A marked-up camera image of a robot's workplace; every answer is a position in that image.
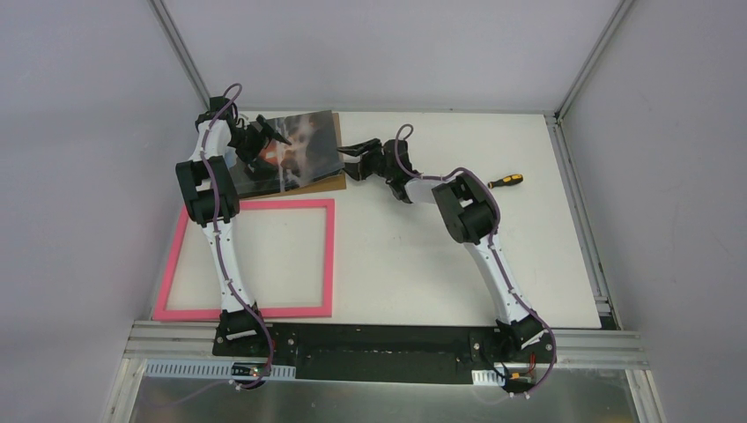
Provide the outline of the black screwdriver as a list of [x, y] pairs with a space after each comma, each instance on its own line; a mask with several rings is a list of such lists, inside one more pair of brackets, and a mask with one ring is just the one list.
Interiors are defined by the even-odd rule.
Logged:
[[523, 181], [524, 181], [524, 176], [522, 174], [510, 174], [498, 180], [488, 182], [487, 187], [489, 189], [510, 187], [510, 186], [515, 186], [519, 183], [522, 183]]

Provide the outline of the pink photo frame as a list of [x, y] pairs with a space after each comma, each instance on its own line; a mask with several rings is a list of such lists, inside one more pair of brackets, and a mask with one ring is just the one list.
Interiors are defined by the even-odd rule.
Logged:
[[238, 306], [228, 282], [266, 321], [330, 317], [335, 225], [329, 198], [243, 201], [205, 226], [181, 212], [153, 320], [218, 320]]

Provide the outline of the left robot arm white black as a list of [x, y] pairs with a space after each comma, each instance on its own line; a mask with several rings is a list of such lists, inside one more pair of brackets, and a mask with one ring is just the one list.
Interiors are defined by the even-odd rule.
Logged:
[[255, 160], [270, 142], [289, 145], [286, 137], [258, 115], [244, 124], [234, 100], [212, 97], [196, 119], [197, 142], [189, 159], [175, 165], [175, 173], [189, 219], [201, 227], [211, 249], [221, 297], [216, 340], [235, 343], [247, 356], [258, 356], [271, 335], [255, 296], [243, 283], [235, 248], [234, 224], [240, 199], [227, 164], [227, 155]]

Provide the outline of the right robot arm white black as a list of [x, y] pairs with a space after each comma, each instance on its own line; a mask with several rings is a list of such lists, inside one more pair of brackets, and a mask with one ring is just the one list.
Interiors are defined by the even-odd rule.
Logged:
[[353, 180], [371, 175], [382, 178], [395, 199], [406, 204], [433, 204], [451, 238], [463, 245], [483, 277], [496, 313], [501, 352], [510, 360], [524, 360], [540, 341], [553, 352], [554, 332], [529, 305], [514, 281], [499, 245], [501, 213], [489, 188], [471, 171], [458, 167], [446, 176], [416, 172], [404, 140], [378, 138], [338, 149], [353, 162], [344, 164]]

